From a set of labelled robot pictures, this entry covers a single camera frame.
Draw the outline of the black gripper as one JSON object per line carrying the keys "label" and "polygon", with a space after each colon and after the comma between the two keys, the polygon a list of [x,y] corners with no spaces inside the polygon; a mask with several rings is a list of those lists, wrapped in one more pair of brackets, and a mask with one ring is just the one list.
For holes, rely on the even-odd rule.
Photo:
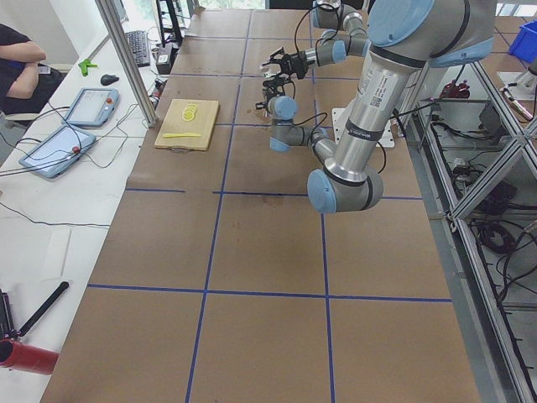
{"label": "black gripper", "polygon": [[284,48],[277,49],[268,59],[261,63],[261,67],[270,65],[283,66],[283,73],[287,76],[296,75],[298,79],[306,76],[305,53],[285,54]]}
{"label": "black gripper", "polygon": [[[264,97],[281,97],[285,96],[285,86],[289,84],[289,75],[284,72],[273,71],[274,76],[265,79],[263,81],[263,96]],[[255,104],[257,109],[267,109],[269,107],[268,101],[257,102]]]}

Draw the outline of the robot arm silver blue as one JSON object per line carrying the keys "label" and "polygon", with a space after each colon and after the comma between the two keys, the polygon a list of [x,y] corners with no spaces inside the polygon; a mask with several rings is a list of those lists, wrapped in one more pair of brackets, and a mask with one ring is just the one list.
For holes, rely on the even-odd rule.
{"label": "robot arm silver blue", "polygon": [[[339,1],[317,1],[314,24],[323,30],[314,48],[287,54],[277,50],[269,62],[280,70],[263,83],[258,108],[272,118],[270,146],[284,152],[311,148],[321,168],[307,181],[311,205],[321,213],[352,212],[375,206],[383,181],[368,160],[412,74],[425,66],[465,65],[486,57],[493,47],[493,1],[377,1],[363,18]],[[284,88],[324,66],[360,55],[364,66],[354,100],[345,113],[338,141],[323,130],[300,126],[297,105]]]}
{"label": "robot arm silver blue", "polygon": [[313,67],[365,55],[368,32],[358,9],[340,1],[314,1],[308,14],[314,27],[323,30],[321,37],[309,49],[293,53],[277,49],[259,67],[265,78],[286,84],[293,76],[304,78]]}

